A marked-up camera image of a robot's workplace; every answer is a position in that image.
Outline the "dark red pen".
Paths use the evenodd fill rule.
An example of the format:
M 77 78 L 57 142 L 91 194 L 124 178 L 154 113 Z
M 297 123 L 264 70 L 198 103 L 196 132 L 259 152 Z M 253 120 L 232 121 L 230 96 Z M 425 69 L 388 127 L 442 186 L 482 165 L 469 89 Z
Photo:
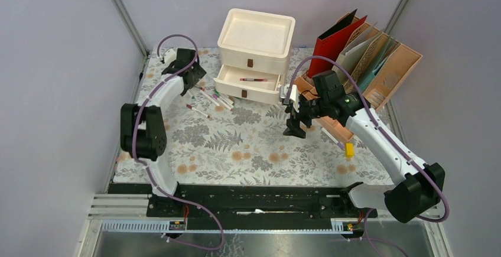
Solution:
M 268 82 L 269 79 L 259 79 L 259 78 L 240 78 L 241 82 Z

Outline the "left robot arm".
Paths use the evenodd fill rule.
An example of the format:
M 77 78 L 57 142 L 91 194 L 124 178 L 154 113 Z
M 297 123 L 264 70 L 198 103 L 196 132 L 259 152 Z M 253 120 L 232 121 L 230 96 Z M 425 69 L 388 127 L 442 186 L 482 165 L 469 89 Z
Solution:
M 175 195 L 178 181 L 168 163 L 163 112 L 192 89 L 206 71 L 197 51 L 189 48 L 169 49 L 160 60 L 167 66 L 157 86 L 144 99 L 145 106 L 144 101 L 138 101 L 121 107 L 120 147 L 129 155 L 136 155 L 134 158 L 147 172 L 153 194 L 163 197 L 161 209 L 176 216 L 183 210 L 183 201 Z

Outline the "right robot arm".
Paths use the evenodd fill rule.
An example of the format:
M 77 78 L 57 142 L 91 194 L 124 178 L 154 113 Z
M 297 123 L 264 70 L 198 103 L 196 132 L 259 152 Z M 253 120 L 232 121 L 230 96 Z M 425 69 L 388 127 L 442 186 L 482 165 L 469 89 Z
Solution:
M 355 183 L 339 200 L 342 214 L 353 217 L 362 208 L 383 209 L 401 223 L 407 223 L 443 200 L 445 170 L 438 163 L 427 164 L 410 151 L 379 119 L 357 91 L 346 93 L 334 71 L 313 78 L 317 96 L 308 100 L 294 84 L 281 86 L 279 98 L 286 106 L 286 136 L 305 138 L 300 125 L 328 117 L 355 134 L 382 163 L 391 186 Z

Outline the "teal folder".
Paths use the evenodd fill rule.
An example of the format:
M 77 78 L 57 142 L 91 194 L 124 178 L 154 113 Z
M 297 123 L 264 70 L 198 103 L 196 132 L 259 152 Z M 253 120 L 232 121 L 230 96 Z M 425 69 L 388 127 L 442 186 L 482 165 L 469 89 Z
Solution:
M 367 89 L 367 87 L 370 85 L 372 80 L 377 75 L 378 71 L 380 70 L 381 62 L 384 59 L 384 55 L 386 54 L 388 49 L 393 47 L 394 43 L 395 43 L 395 38 L 389 37 L 384 43 L 384 45 L 381 47 L 381 49 L 376 53 L 375 57 L 369 63 L 365 71 L 359 77 L 357 81 L 357 86 L 362 92 L 364 92 Z

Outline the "beige folder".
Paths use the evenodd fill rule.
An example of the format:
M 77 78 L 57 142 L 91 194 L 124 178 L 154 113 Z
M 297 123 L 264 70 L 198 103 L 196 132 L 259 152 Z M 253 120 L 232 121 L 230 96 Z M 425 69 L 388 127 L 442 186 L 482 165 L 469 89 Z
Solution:
M 341 65 L 354 80 L 357 80 L 362 67 L 367 64 L 374 53 L 382 31 L 373 25 L 363 24 L 350 36 L 345 48 L 337 58 Z

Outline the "red folder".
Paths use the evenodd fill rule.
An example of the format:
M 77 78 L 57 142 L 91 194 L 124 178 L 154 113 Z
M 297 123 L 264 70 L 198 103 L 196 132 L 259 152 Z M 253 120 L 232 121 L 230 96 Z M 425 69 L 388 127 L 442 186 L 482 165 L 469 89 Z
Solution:
M 326 57 L 333 61 L 338 58 L 353 32 L 366 21 L 367 15 L 355 21 L 356 12 L 357 10 L 355 9 L 318 36 L 314 47 L 314 56 Z M 312 79 L 315 75 L 331 70 L 332 68 L 333 64 L 330 62 L 312 59 L 307 77 Z

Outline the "white three-drawer organizer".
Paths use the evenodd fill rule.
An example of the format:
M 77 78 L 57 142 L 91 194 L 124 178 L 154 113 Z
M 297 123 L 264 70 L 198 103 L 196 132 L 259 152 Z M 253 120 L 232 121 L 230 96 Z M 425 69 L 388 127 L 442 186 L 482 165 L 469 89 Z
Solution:
M 275 105 L 289 70 L 295 19 L 233 8 L 217 41 L 222 64 L 214 78 L 224 95 Z M 240 78 L 269 79 L 241 82 Z

